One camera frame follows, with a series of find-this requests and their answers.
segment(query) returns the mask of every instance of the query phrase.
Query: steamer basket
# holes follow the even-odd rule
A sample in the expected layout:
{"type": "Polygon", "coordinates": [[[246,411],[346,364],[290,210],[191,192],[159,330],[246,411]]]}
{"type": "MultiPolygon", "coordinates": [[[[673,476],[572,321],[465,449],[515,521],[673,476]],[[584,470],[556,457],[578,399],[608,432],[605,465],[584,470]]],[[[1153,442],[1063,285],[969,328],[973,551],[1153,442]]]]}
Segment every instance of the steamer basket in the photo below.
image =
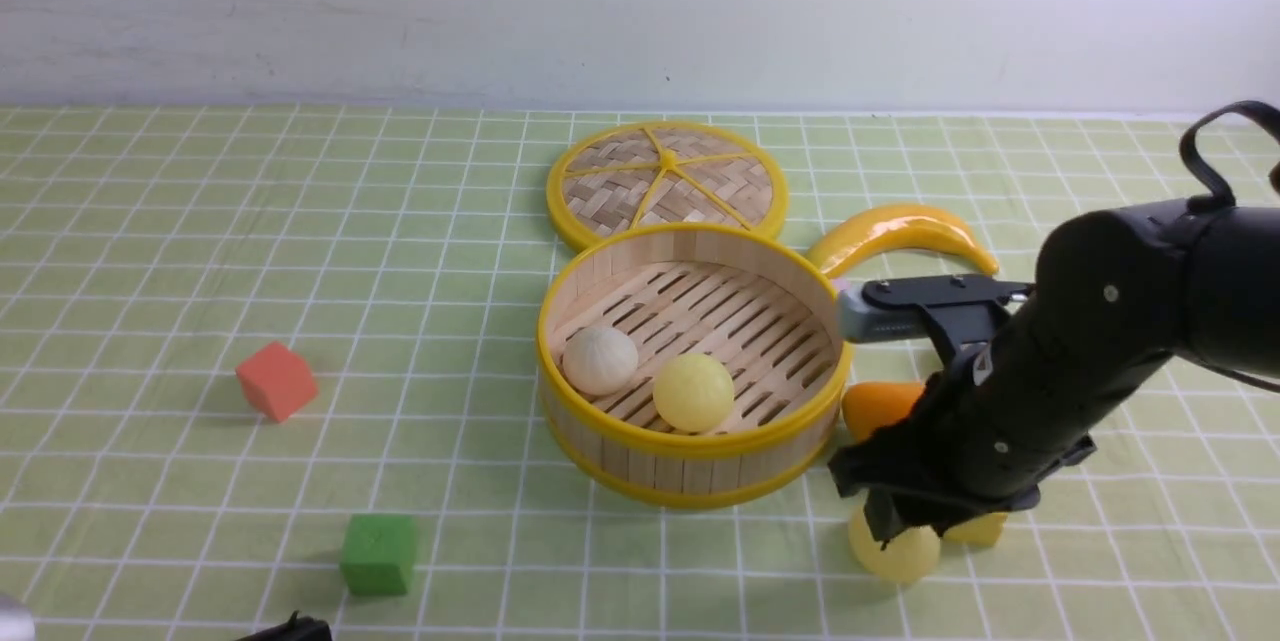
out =
{"type": "Polygon", "coordinates": [[[556,440],[596,481],[658,505],[716,508],[790,482],[820,453],[852,360],[836,289],[800,255],[753,232],[680,223],[622,232],[573,258],[538,324],[539,397],[556,440]],[[559,363],[580,328],[608,322],[640,349],[617,394],[586,398],[559,363]],[[653,376],[677,354],[713,354],[733,376],[728,421],[676,432],[653,376]]]}
{"type": "Polygon", "coordinates": [[[575,252],[630,228],[708,223],[773,239],[786,177],[760,146],[691,122],[618,125],[568,148],[547,179],[552,225],[575,252]]]}

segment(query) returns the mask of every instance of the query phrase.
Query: red cube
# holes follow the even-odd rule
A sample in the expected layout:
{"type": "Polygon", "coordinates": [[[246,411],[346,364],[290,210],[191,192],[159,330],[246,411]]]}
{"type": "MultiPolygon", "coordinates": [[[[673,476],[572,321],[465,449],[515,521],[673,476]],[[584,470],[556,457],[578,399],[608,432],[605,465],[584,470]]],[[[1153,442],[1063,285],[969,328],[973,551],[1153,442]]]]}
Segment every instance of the red cube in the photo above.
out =
{"type": "Polygon", "coordinates": [[[319,395],[306,360],[282,342],[270,342],[236,367],[244,399],[279,423],[319,395]]]}

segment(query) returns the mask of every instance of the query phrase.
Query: toy banana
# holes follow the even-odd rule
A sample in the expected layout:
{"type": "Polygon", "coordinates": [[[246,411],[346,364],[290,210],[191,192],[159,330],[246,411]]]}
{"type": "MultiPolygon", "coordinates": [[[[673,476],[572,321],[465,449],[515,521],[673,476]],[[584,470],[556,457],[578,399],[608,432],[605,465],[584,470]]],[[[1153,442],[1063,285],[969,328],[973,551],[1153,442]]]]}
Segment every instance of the toy banana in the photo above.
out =
{"type": "Polygon", "coordinates": [[[963,218],[923,203],[868,209],[823,235],[805,258],[824,276],[837,278],[873,255],[892,249],[933,249],[968,258],[987,276],[1000,271],[1000,262],[978,244],[963,218]]]}

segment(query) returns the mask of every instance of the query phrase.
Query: woven bamboo lid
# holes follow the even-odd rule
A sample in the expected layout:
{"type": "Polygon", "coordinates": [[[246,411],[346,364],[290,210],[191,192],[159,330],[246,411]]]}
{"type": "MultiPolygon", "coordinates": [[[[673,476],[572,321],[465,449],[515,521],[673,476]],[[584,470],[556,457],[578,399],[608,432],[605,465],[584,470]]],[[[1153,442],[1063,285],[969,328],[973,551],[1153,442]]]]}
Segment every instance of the woven bamboo lid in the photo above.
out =
{"type": "Polygon", "coordinates": [[[714,223],[777,237],[782,171],[763,148],[691,122],[621,125],[580,141],[547,182],[552,223],[573,249],[632,226],[714,223]]]}

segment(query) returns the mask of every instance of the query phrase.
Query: yellow ball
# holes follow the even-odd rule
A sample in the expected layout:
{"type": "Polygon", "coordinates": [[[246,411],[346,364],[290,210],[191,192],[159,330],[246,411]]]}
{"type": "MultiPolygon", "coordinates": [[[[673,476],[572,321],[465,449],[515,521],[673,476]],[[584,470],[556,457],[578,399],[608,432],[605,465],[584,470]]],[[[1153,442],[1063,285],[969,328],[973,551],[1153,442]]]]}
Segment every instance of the yellow ball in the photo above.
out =
{"type": "Polygon", "coordinates": [[[708,354],[678,354],[654,377],[653,404],[677,430],[707,432],[733,412],[733,377],[708,354]]]}
{"type": "Polygon", "coordinates": [[[904,586],[928,576],[942,555],[942,540],[927,526],[908,528],[881,550],[861,507],[849,519],[849,545],[868,573],[904,586]]]}

